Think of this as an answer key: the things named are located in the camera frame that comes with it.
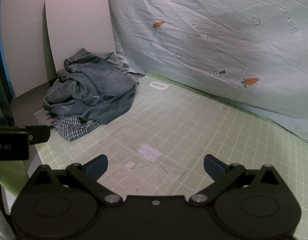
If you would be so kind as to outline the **translucent plastic storage bag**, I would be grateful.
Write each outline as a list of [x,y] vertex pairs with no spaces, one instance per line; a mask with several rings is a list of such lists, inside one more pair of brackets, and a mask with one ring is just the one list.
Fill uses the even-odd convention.
[[141,78],[131,109],[101,127],[108,168],[99,183],[121,197],[168,194],[223,108],[184,87]]

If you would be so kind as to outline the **dark teal sweatshirt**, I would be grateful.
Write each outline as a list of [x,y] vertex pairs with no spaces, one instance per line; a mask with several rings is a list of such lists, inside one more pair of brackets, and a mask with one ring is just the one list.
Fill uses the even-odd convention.
[[134,80],[96,57],[58,71],[61,86],[49,92],[43,108],[58,116],[77,116],[106,124],[127,112],[136,94]]

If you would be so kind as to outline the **carrot print bed sheet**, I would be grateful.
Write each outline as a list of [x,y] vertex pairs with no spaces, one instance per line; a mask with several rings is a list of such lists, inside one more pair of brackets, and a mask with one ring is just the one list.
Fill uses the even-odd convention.
[[109,0],[143,70],[219,96],[308,142],[308,0]]

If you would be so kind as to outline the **grey crumpled garment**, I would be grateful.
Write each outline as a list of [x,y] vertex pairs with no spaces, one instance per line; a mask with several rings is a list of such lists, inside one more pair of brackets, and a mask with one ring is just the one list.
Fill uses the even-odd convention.
[[136,84],[139,83],[138,81],[139,78],[129,71],[129,62],[125,60],[123,56],[121,56],[120,54],[117,56],[115,55],[114,52],[111,52],[111,53],[110,52],[106,52],[106,53],[100,52],[100,53],[97,53],[97,55],[101,59],[113,65],[115,68],[117,68],[119,71],[121,71],[125,75],[129,76]]

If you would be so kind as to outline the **blue denim jeans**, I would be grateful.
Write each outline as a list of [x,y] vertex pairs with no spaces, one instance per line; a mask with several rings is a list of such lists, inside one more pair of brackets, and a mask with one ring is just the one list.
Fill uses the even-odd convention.
[[80,49],[73,56],[64,60],[64,67],[68,68],[74,64],[86,64],[91,62],[98,62],[101,58],[97,55],[87,51],[85,48]]

